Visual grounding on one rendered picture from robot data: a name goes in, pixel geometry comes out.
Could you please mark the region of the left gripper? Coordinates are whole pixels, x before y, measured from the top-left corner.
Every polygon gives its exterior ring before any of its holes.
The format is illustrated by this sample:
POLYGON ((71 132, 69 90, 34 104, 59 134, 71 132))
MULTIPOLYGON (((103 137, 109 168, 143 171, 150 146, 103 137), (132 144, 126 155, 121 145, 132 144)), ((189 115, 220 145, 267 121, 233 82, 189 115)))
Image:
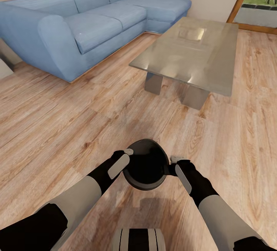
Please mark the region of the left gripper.
POLYGON ((130 162, 129 162, 129 164, 124 168, 124 170, 125 169, 129 169, 129 168, 132 168, 132 165, 131 165, 131 159, 130 159, 130 162))

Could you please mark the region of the cauldron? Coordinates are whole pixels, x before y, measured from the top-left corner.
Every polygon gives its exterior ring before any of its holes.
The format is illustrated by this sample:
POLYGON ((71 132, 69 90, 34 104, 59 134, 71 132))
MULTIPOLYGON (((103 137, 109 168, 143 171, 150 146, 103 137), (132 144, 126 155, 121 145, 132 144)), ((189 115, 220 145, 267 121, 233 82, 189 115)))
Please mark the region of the cauldron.
POLYGON ((133 154, 129 155, 132 168, 123 170, 126 180, 142 191, 159 187, 167 177, 159 171, 160 167, 169 165, 169 159, 162 147, 152 139, 142 139, 128 148, 133 150, 133 154))

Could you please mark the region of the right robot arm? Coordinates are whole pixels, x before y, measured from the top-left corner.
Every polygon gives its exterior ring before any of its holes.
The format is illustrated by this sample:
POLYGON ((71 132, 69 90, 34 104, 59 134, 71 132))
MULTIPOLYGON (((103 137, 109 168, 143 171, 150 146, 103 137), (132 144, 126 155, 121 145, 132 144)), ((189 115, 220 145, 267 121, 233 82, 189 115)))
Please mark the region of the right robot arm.
POLYGON ((277 251, 219 196, 190 160, 184 156, 171 156, 170 161, 170 165, 163 165, 159 171, 179 177, 219 251, 277 251))

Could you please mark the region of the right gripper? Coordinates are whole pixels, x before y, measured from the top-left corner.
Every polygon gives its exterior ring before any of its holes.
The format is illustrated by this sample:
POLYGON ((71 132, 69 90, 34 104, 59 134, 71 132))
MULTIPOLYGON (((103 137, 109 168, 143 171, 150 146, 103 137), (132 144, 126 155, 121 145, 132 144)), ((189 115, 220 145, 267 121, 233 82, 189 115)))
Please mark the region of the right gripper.
POLYGON ((163 165, 162 167, 160 167, 160 172, 164 173, 164 175, 171 175, 171 176, 176 176, 173 172, 173 166, 175 164, 171 164, 171 165, 163 165))

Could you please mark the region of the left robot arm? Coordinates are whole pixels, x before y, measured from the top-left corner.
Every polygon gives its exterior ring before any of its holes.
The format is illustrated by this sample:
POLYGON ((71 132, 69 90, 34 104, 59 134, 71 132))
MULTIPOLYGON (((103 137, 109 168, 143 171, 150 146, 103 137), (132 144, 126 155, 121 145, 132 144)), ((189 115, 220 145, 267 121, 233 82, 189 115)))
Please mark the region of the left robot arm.
POLYGON ((121 171, 132 168, 132 154, 115 152, 31 216, 0 230, 0 251, 58 251, 121 171))

